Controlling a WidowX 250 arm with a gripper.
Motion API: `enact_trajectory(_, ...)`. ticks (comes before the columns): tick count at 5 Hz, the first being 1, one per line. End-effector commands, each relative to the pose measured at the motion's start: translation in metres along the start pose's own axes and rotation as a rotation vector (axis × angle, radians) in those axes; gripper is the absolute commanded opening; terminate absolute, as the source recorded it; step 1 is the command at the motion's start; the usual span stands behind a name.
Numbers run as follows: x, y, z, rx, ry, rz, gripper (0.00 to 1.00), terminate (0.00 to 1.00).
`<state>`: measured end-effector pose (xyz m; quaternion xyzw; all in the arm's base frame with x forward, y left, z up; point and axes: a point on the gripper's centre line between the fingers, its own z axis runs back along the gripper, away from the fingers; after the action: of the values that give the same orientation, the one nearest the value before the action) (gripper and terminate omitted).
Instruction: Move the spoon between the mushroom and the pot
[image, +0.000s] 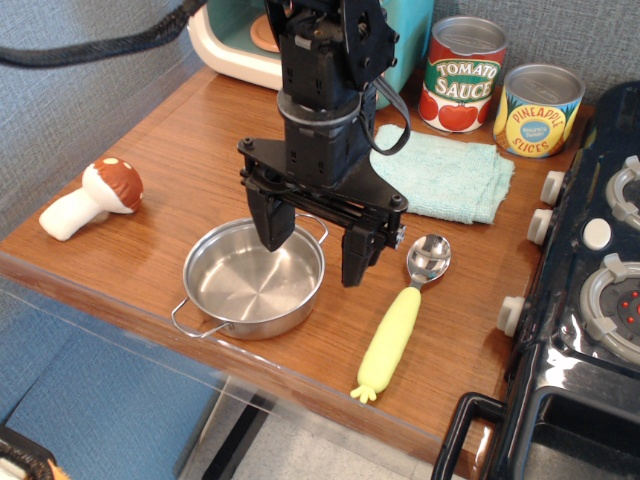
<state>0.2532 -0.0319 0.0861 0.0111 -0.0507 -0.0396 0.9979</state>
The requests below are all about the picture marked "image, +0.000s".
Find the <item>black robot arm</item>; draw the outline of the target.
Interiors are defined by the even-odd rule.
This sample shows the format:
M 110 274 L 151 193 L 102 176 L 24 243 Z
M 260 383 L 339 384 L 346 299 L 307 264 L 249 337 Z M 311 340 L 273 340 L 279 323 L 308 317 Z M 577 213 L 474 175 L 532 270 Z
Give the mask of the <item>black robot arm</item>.
M 293 233 L 297 211 L 340 226 L 342 282 L 353 287 L 404 237 L 407 199 L 370 161 L 377 97 L 408 111 L 384 76 L 399 37 L 376 1 L 269 1 L 266 13 L 281 55 L 284 137 L 238 145 L 251 216 L 271 251 Z

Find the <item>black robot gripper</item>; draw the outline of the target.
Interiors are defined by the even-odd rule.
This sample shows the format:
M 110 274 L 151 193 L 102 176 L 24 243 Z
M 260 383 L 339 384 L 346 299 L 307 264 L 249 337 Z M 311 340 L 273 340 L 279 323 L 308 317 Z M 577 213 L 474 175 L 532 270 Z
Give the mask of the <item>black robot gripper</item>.
M 238 151 L 247 202 L 261 243 L 279 249 L 295 229 L 295 209 L 346 231 L 342 238 L 342 284 L 359 286 L 385 247 L 404 238 L 400 217 L 407 199 L 379 177 L 372 152 L 393 155 L 407 143 L 401 134 L 388 148 L 373 139 L 376 108 L 361 94 L 334 110 L 312 110 L 285 92 L 277 95 L 284 120 L 282 140 L 246 137 Z

